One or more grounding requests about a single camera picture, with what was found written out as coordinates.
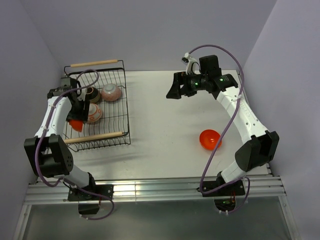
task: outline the purple wall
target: purple wall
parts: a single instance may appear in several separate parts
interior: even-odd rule
[[[123,59],[127,70],[177,70],[215,43],[247,60],[276,0],[20,0],[60,66]],[[224,69],[235,69],[219,50]]]
[[[320,238],[319,11],[319,0],[278,0],[244,68],[252,108],[280,136],[271,166],[308,240]]]
[[[0,7],[0,239],[12,238],[33,173],[25,138],[38,130],[60,70],[18,0]]]

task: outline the black bracket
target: black bracket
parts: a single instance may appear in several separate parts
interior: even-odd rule
[[[95,186],[95,193],[106,196],[112,199],[114,194],[114,186],[112,184],[99,184]],[[77,188],[71,188],[68,194],[69,202],[78,202],[78,201],[101,201],[98,196],[88,195],[83,193]],[[79,203],[78,211],[81,215],[94,215],[100,209],[99,203]]]
[[[36,176],[35,154],[40,138],[28,138],[24,141],[24,149],[32,170]],[[51,153],[43,153],[50,148]],[[60,135],[51,135],[43,139],[38,155],[39,166],[43,176],[53,178],[58,175],[69,175],[74,167],[73,156]]]
[[[220,181],[204,181],[202,184],[202,191],[208,192],[212,189],[215,189],[217,187],[221,186]],[[236,181],[233,184],[230,184],[228,186],[225,186],[213,193],[210,194],[202,194],[202,197],[226,197],[231,195],[236,196],[243,196],[245,195],[245,187],[242,182],[242,180]]]

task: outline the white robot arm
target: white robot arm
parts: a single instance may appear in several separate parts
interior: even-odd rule
[[[47,111],[45,113],[41,127],[34,135],[35,138],[39,138],[42,135],[51,107],[57,98],[58,96],[53,96],[48,99]],[[72,110],[72,104],[70,99],[68,97],[63,97],[62,99],[60,99],[60,101],[56,105],[56,108],[53,111],[53,115],[49,123],[48,131],[46,132],[46,135],[45,135],[46,138],[49,138],[50,136],[63,135],[63,129],[66,123],[66,119],[68,118],[68,115],[71,110]],[[63,178],[64,180],[66,180],[66,182],[73,183],[80,188],[84,188],[88,186],[89,176],[90,176],[89,173],[82,171],[80,168],[74,165],[72,156],[68,155],[66,160],[68,165],[69,164],[72,165],[72,168],[70,171],[68,171],[67,173],[64,172],[64,174],[59,174],[58,172],[55,172],[53,175],[49,174],[48,177],[52,177],[55,179]]]
[[[206,90],[221,103],[231,117],[240,98],[237,115],[233,122],[238,129],[243,146],[235,153],[234,162],[218,174],[219,184],[243,177],[250,170],[269,163],[275,154],[279,136],[268,129],[255,116],[245,98],[239,95],[238,83],[232,75],[222,75],[216,55],[199,58],[200,74],[193,72],[195,59],[186,53],[182,60],[188,63],[186,71],[176,72],[167,99],[191,97],[199,90]]]

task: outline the wooden rod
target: wooden rod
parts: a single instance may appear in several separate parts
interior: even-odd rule
[[[84,63],[76,63],[71,64],[71,68],[79,68],[79,67],[86,67],[86,66],[93,66],[93,65],[101,65],[101,64],[115,64],[117,63],[117,59],[111,59],[111,60],[104,60],[104,61],[92,61],[92,62],[84,62]]]
[[[89,141],[97,141],[97,140],[104,140],[104,139],[109,139],[109,138],[121,137],[122,135],[123,135],[123,132],[116,131],[116,132],[103,133],[103,134],[97,134],[97,135],[91,135],[91,136],[82,136],[82,137],[64,139],[64,143],[65,144],[78,144],[78,143],[84,143],[84,142],[89,142]]]

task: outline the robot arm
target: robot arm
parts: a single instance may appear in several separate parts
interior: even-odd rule
[[[186,53],[182,60],[194,61],[194,58]],[[269,132],[255,116],[244,97],[238,96],[236,80],[230,74],[222,75],[216,55],[201,57],[199,66],[201,74],[192,71],[190,62],[186,71],[176,72],[166,98],[180,99],[182,95],[191,97],[199,90],[206,90],[221,103],[230,117],[234,114],[237,100],[240,98],[238,113],[233,122],[241,135],[243,146],[235,153],[234,162],[218,175],[218,178],[223,179],[219,181],[219,185],[222,185],[269,163],[275,155],[279,136],[275,131]]]
[[[48,107],[41,127],[34,138],[28,138],[24,142],[24,149],[36,176],[39,176],[35,165],[36,146],[43,134],[51,108],[62,93],[77,88],[77,84],[75,79],[64,77],[61,79],[60,87],[49,91],[47,94]],[[94,191],[93,177],[74,165],[73,156],[61,138],[66,121],[71,125],[75,122],[83,124],[87,121],[90,102],[85,100],[86,92],[86,89],[83,89],[80,94],[70,92],[56,104],[38,158],[41,172],[46,178],[63,178],[69,184]]]

